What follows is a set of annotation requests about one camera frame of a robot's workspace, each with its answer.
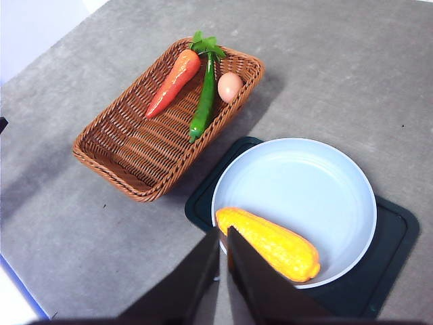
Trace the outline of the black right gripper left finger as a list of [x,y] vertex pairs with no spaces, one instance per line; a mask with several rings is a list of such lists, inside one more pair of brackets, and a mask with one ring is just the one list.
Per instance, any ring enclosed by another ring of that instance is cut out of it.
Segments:
[[119,315],[133,324],[191,324],[219,272],[219,230],[213,228],[164,279]]

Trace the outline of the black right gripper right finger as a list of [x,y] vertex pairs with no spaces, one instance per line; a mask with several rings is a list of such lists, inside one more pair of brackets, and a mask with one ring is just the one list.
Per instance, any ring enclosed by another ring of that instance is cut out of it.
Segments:
[[314,299],[276,272],[234,228],[227,232],[228,268],[257,324],[336,324]]

